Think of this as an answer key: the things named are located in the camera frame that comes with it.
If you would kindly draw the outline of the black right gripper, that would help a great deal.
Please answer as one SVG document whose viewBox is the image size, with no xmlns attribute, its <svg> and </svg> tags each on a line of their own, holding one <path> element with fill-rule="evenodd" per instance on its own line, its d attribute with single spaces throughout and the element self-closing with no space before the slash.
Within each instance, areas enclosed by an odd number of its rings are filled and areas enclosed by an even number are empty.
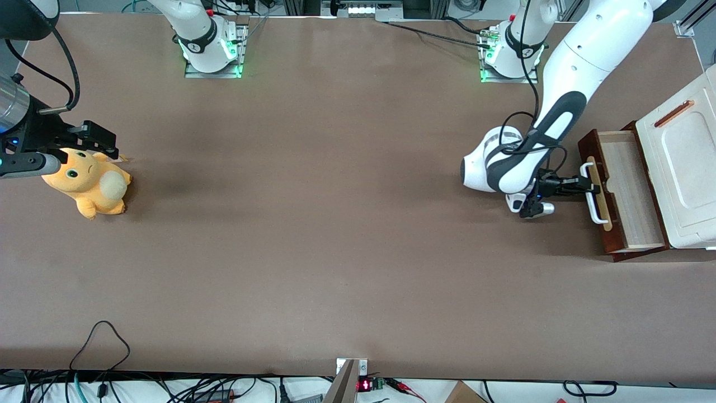
<svg viewBox="0 0 716 403">
<path fill-rule="evenodd" d="M 56 149 L 59 161 L 119 161 L 118 152 L 96 149 L 117 149 L 117 136 L 91 120 L 77 126 L 69 125 L 59 115 L 40 115 L 46 105 L 36 97 L 29 97 L 25 117 L 12 128 L 3 131 L 3 153 L 41 152 Z"/>
</svg>

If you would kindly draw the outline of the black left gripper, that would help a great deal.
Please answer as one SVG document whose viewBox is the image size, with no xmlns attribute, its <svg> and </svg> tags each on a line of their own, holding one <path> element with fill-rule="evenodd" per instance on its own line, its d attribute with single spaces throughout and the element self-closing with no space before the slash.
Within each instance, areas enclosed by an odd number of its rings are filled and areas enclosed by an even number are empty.
<svg viewBox="0 0 716 403">
<path fill-rule="evenodd" d="M 533 197 L 537 200 L 554 196 L 575 196 L 590 193 L 593 182 L 585 176 L 562 178 L 553 170 L 539 170 L 535 177 Z"/>
</svg>

